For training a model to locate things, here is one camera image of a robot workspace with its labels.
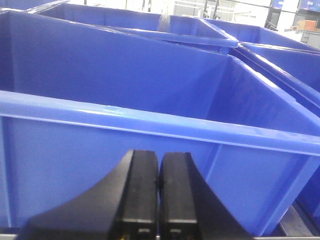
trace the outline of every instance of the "storage container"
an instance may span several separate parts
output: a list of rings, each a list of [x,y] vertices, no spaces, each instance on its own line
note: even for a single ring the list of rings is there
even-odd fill
[[[317,48],[292,40],[264,27],[212,19],[206,19],[206,21],[226,31],[228,34],[238,39],[239,42],[258,45],[274,45],[285,48],[319,52],[319,49]]]
[[[259,236],[320,164],[319,118],[230,55],[8,11],[0,66],[1,227],[70,200],[141,149],[191,152]]]
[[[238,46],[234,37],[198,18],[170,16],[169,28],[160,30],[161,15],[146,12],[63,3],[38,13],[224,54]]]
[[[297,102],[320,117],[320,55],[251,44],[232,54],[290,93]],[[297,199],[320,226],[320,169]]]

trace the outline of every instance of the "bin rim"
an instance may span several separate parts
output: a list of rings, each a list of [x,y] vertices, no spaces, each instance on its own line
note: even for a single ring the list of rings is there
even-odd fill
[[[320,137],[124,107],[0,91],[0,116],[320,157]]]

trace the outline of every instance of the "cardboard box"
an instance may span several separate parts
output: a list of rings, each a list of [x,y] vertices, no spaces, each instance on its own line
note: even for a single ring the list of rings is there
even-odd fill
[[[311,20],[300,20],[298,21],[298,26],[296,29],[298,30],[309,30],[315,31],[316,30],[317,21]]]

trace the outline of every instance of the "blue plastic bin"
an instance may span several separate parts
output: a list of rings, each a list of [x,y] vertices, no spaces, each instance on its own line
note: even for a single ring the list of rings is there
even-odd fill
[[[320,54],[246,44],[232,54],[320,117]],[[320,227],[320,169],[297,199]]]
[[[320,165],[319,118],[230,55],[9,11],[0,66],[3,227],[70,200],[142,149],[191,152],[259,236]]]
[[[226,31],[239,42],[252,43],[258,45],[274,45],[285,48],[301,49],[319,52],[319,49],[282,36],[275,31],[260,26],[252,26],[239,23],[231,23],[221,20],[206,19],[210,24]]]
[[[28,10],[40,5],[48,4],[51,2],[61,2],[54,0],[0,0],[0,10],[5,9],[18,9],[18,10]]]
[[[198,18],[170,16],[169,31],[161,32],[158,31],[160,14],[68,3],[41,9],[38,13],[224,54],[238,46],[234,37]]]

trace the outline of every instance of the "bin wall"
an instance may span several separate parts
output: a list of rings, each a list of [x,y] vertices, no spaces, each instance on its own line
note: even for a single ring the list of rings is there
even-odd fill
[[[0,0],[0,8],[27,10],[53,2],[53,0]]]
[[[85,24],[148,31],[157,31],[161,19],[160,14],[67,3],[43,10],[40,14]],[[209,24],[204,24],[196,18],[170,16],[170,29],[168,32],[172,34],[226,39],[227,37],[219,31],[220,29],[213,30]]]
[[[1,89],[14,90],[14,76],[12,67],[10,18],[7,14],[0,14],[0,82]]]
[[[319,54],[263,48],[254,45],[246,45],[245,47],[320,92],[320,69],[317,67],[320,62]]]
[[[228,34],[237,38],[239,42],[253,44],[275,45],[286,48],[301,49],[319,52],[317,48],[292,40],[269,29],[245,24],[231,23],[220,20],[206,19],[208,23],[216,25]]]
[[[234,62],[229,62],[222,78],[208,120],[320,135],[319,127],[310,121],[311,114],[297,116],[295,100],[289,95],[271,93],[269,88],[277,86],[268,79],[254,81],[254,75],[248,77]]]

